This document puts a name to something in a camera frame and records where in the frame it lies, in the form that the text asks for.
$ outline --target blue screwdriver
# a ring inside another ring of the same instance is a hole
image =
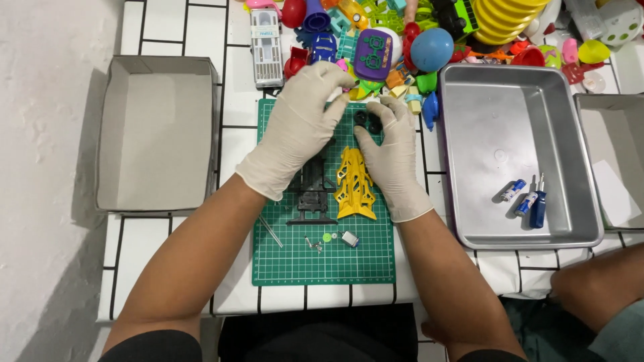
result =
[[[530,214],[530,227],[541,229],[544,226],[545,218],[545,192],[544,192],[544,174],[541,174],[541,180],[536,188],[536,200],[532,205],[532,213]]]

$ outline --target white paper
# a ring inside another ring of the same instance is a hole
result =
[[[604,215],[612,226],[619,226],[642,214],[624,184],[608,162],[592,165]]]

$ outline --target white wall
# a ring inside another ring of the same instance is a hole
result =
[[[0,0],[0,361],[87,361],[93,159],[122,0]]]

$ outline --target white tiled table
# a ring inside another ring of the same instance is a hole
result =
[[[557,34],[546,42],[556,44]],[[256,90],[252,77],[249,15],[235,0],[143,0],[126,1],[121,54],[194,55],[210,57],[218,72],[217,96],[220,114],[218,183],[222,185],[234,167],[253,149],[257,134],[257,103],[270,94]],[[282,54],[288,58],[291,45],[299,46],[291,29],[283,28]],[[619,93],[612,64],[598,70],[607,81],[605,93]],[[583,91],[572,86],[573,93]],[[417,178],[431,195],[439,215],[447,220],[443,187],[446,183],[442,146],[434,132],[417,124]],[[111,214],[100,295],[101,321],[116,319],[146,263],[167,235],[185,220],[183,216],[140,218]],[[403,245],[395,235],[396,284],[309,285],[253,287],[251,285],[251,238],[241,251],[210,303],[205,315],[250,314],[327,307],[387,303],[417,304],[417,319],[424,311],[418,305]],[[468,251],[472,262],[497,294],[517,298],[543,298],[550,291],[549,277],[560,267],[586,260],[595,254],[644,241],[644,234],[607,233],[592,249],[559,251]],[[445,351],[419,334],[423,354],[443,361]]]

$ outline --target blue toy car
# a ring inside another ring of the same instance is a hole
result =
[[[311,49],[311,64],[317,61],[336,61],[336,38],[332,34],[315,33]]]

